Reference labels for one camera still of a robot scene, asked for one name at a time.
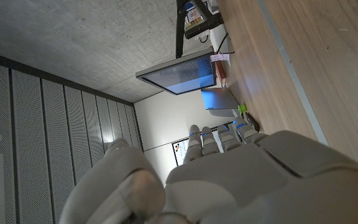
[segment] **wooden table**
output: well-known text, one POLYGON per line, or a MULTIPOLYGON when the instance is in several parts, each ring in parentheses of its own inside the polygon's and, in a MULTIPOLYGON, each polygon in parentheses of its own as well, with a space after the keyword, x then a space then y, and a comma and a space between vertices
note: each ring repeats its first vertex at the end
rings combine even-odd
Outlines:
POLYGON ((218 0, 218 5, 236 51, 232 66, 225 67, 227 83, 262 131, 287 129, 317 139, 288 70, 292 66, 326 142, 358 161, 358 0, 218 0))

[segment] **monitor screen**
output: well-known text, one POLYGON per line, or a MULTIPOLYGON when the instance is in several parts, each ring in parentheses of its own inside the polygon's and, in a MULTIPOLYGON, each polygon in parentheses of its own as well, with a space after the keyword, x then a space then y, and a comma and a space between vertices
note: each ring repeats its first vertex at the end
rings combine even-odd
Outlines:
POLYGON ((212 49, 177 58, 136 73, 136 77, 174 95, 216 85, 212 49))

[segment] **red object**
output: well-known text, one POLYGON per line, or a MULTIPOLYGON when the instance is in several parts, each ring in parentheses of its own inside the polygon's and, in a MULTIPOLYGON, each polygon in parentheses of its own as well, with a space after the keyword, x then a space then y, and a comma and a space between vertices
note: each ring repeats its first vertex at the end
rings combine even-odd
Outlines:
POLYGON ((224 72, 222 61, 215 62, 215 70, 221 85, 226 84, 226 72, 224 72))

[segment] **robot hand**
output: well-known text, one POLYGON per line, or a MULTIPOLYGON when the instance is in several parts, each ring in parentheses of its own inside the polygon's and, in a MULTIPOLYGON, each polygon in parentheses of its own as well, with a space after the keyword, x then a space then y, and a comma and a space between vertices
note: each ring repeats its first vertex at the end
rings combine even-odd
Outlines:
POLYGON ((73 189, 60 223, 358 223, 358 163, 289 131, 233 122, 190 128, 184 163, 165 188, 144 154, 114 141, 73 189))

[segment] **cable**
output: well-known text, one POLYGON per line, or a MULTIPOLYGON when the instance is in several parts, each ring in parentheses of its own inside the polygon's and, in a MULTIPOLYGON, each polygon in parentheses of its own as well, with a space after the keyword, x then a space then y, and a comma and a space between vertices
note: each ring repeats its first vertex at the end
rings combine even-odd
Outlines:
MULTIPOLYGON (((226 33, 226 35, 223 37, 223 40, 221 42, 221 44, 219 45, 218 50, 216 51, 217 53, 219 53, 219 51, 221 50, 222 44, 224 42, 224 40, 226 40, 226 37, 229 35, 229 33, 226 33)), ((234 54, 235 52, 229 52, 229 53, 222 53, 222 54, 234 54)))
POLYGON ((204 41, 202 41, 202 40, 200 39, 200 42, 201 42, 201 43, 205 43, 205 42, 208 40, 208 36, 209 36, 209 35, 206 36, 206 39, 205 39, 204 41))
POLYGON ((221 50, 222 44, 223 44, 224 40, 226 40, 226 37, 228 35, 229 35, 229 33, 226 33, 226 35, 223 37, 223 40, 222 40, 221 44, 219 45, 218 50, 216 51, 217 53, 219 53, 219 51, 221 50))

